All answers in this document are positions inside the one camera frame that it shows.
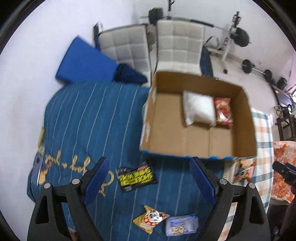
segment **chair backrest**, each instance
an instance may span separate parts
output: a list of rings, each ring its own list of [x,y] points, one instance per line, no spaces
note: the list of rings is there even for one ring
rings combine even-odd
[[[121,64],[128,64],[151,82],[151,63],[145,25],[129,25],[103,31],[101,51]]]
[[[205,26],[181,20],[157,22],[158,62],[178,62],[199,66]]]

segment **silver bolt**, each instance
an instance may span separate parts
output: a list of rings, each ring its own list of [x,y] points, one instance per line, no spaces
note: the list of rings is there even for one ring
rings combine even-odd
[[[78,183],[80,183],[80,180],[78,178],[72,180],[72,184],[76,185]]]
[[[220,182],[222,185],[227,184],[227,180],[224,179],[224,178],[221,178],[221,179],[219,180],[219,182]]]
[[[45,189],[50,188],[50,186],[51,186],[50,183],[45,183],[45,184],[44,184],[44,188],[45,188]]]
[[[250,184],[249,184],[249,187],[252,188],[252,189],[254,189],[256,186],[255,186],[254,183],[250,183]]]

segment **white chair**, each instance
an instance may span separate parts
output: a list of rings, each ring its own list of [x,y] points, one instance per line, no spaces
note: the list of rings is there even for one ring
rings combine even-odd
[[[159,20],[155,71],[202,75],[200,57],[204,37],[204,25],[180,20]]]
[[[150,87],[152,71],[145,25],[130,25],[103,31],[99,36],[102,53],[120,64],[128,64],[147,77]]]

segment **dumbbell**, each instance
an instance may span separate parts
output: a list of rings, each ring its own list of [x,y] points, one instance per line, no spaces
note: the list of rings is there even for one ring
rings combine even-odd
[[[264,72],[255,69],[255,65],[248,59],[245,59],[242,62],[242,70],[246,73],[249,74],[252,72],[252,70],[257,71],[261,74],[263,74],[264,79],[270,83],[272,80],[272,72],[269,69],[266,69]]]

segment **checkered cloth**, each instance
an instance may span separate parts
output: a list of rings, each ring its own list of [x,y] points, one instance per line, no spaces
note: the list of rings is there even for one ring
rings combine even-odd
[[[261,196],[261,200],[265,211],[267,212],[272,182],[273,182],[273,169],[272,164],[274,161],[274,149],[273,149],[273,138],[271,132],[271,121],[268,119],[268,115],[256,109],[251,109],[253,121],[256,130],[256,140],[257,140],[257,161],[255,172],[252,178],[252,183],[256,185],[256,188]],[[227,175],[230,167],[226,166],[224,172],[224,177]],[[235,214],[237,203],[232,203],[229,210],[228,218],[221,232],[218,241],[224,241],[227,238],[230,227],[232,225],[232,220]]]

